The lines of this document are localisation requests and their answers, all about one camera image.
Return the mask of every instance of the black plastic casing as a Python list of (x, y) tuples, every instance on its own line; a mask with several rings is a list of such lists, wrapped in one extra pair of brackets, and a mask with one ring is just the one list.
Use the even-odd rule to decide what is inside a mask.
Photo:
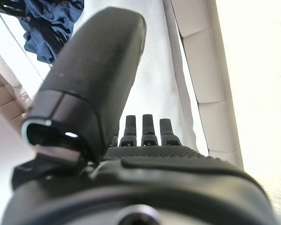
[[(278, 225), (261, 186), (229, 163), (185, 146), (121, 147), (107, 153), (119, 152), (145, 156), (113, 157), (81, 177), (27, 182), (15, 191), (2, 225), (119, 225), (108, 212), (135, 204), (197, 218), (201, 224)], [(163, 154), (154, 157), (156, 152)], [(86, 223), (75, 222), (84, 216), (89, 217)]]
[(22, 127), (24, 139), (78, 150), (99, 162), (118, 129), (145, 35), (144, 18), (129, 10), (106, 8), (88, 20), (37, 93)]

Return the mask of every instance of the white wall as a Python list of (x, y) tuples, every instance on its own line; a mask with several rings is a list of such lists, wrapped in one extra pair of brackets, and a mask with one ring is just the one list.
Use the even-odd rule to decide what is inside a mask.
[(0, 114), (0, 220), (12, 193), (10, 179), (13, 167), (33, 156), (33, 151)]
[(281, 218), (281, 0), (217, 0), (244, 169)]

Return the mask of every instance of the blue cloth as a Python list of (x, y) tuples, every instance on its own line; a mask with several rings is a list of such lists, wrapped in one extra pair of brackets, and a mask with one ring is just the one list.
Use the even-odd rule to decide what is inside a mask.
[(19, 17), (25, 29), (25, 50), (37, 54), (37, 60), (53, 63), (70, 39), (79, 19), (83, 0), (24, 0), (25, 17)]

